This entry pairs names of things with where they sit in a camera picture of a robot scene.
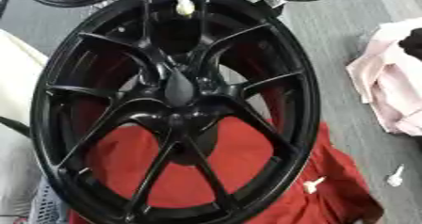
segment pink cloth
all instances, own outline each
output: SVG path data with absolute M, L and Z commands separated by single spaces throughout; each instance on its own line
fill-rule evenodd
M 347 71 L 364 104 L 388 133 L 422 136 L 422 62 L 398 46 L 422 18 L 381 24 L 362 56 Z

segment towel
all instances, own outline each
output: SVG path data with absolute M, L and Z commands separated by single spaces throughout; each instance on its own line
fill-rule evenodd
M 365 52 L 347 66 L 362 103 L 370 104 L 388 133 L 422 136 L 422 62 L 399 46 L 420 27 L 422 18 L 381 24 Z
M 208 161 L 227 191 L 233 193 L 259 172 L 272 149 L 262 134 L 238 119 L 226 118 L 218 128 L 217 147 Z M 89 163 L 104 185 L 130 199 L 157 151 L 155 138 L 148 131 L 122 127 L 90 152 Z M 326 180 L 316 193 L 305 192 L 303 183 L 320 177 Z M 148 202 L 156 207 L 183 208 L 213 199 L 213 192 L 194 167 L 171 163 L 155 183 Z M 372 224 L 382 213 L 354 162 L 333 147 L 328 126 L 322 123 L 310 160 L 299 178 L 266 211 L 247 223 L 346 224 L 362 220 Z M 88 224 L 75 212 L 70 223 Z

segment white masking plug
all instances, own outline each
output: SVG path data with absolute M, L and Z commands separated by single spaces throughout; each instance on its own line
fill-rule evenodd
M 324 181 L 325 181 L 325 176 L 324 176 L 324 177 L 319 178 L 318 180 L 316 180 L 316 181 L 314 181 L 314 182 L 305 182 L 305 183 L 303 184 L 303 187 L 305 188 L 305 191 L 306 191 L 308 194 L 313 194 L 313 193 L 315 193 L 315 192 L 317 191 L 317 186 L 318 186 L 319 184 L 321 184 L 322 182 L 324 182 Z
M 400 165 L 396 173 L 390 175 L 387 178 L 387 183 L 393 187 L 398 187 L 403 183 L 403 178 L 401 178 L 401 174 L 403 173 L 404 165 Z

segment gray carpet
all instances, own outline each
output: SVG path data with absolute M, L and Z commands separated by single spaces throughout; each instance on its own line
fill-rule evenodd
M 32 0 L 11 0 L 2 28 L 50 55 L 88 15 L 87 8 L 61 9 Z M 359 53 L 358 36 L 378 24 L 422 16 L 422 0 L 323 0 L 288 3 L 283 21 L 297 35 L 318 76 L 323 118 L 333 143 L 349 153 L 385 208 L 381 223 L 422 223 L 422 151 L 406 136 L 384 133 L 359 97 L 345 66 Z M 392 188 L 384 178 L 405 164 L 404 184 Z

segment wheel rim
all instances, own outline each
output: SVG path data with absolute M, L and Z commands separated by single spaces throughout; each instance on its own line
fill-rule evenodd
M 186 21 L 176 17 L 174 1 L 121 0 L 100 10 L 61 44 L 38 83 L 32 132 L 41 168 L 59 196 L 93 222 L 156 223 L 163 218 L 169 223 L 243 221 L 264 210 L 289 187 L 312 149 L 319 117 L 317 83 L 306 56 L 288 30 L 244 0 L 193 0 L 199 9 L 190 21 L 196 21 L 201 33 L 195 44 L 189 50 L 160 50 L 160 39 L 152 34 L 154 29 L 161 29 L 157 27 L 160 21 L 167 22 L 164 28 Z M 133 21 L 138 14 L 143 17 L 135 21 L 140 27 Z M 122 25 L 126 33 L 120 31 Z M 266 60 L 278 57 L 278 61 L 268 66 L 265 61 L 250 67 L 226 64 L 247 79 L 259 75 L 256 68 L 265 76 L 227 84 L 212 62 L 218 56 L 219 64 L 225 63 L 225 57 L 226 62 L 244 63 L 234 61 L 233 56 L 245 51 L 245 42 L 253 45 L 255 52 L 262 50 L 253 58 L 255 61 L 266 55 Z M 121 64 L 112 62 L 130 67 L 120 70 L 97 64 L 101 72 L 95 64 L 100 58 L 98 50 L 118 52 Z M 138 81 L 129 90 L 121 90 L 122 83 L 134 76 Z M 284 89 L 279 95 L 264 94 L 275 128 L 245 101 L 265 88 Z M 278 99 L 287 95 L 293 97 L 290 104 L 284 103 L 285 113 L 281 113 Z M 95 99 L 100 103 L 96 106 L 104 109 L 85 127 L 84 134 L 72 130 L 74 119 L 66 114 L 78 110 L 72 101 L 77 98 Z M 235 116 L 260 131 L 272 144 L 274 154 L 263 171 L 235 193 L 225 191 L 207 163 L 209 153 L 204 154 L 205 150 L 195 143 L 198 136 L 227 116 Z M 92 145 L 127 122 L 154 133 L 161 143 L 157 158 L 131 200 L 95 180 L 84 162 L 84 153 Z M 154 182 L 163 168 L 175 161 L 171 153 L 179 145 L 189 150 L 195 160 L 189 164 L 209 182 L 215 203 L 175 210 L 148 206 L 146 200 Z

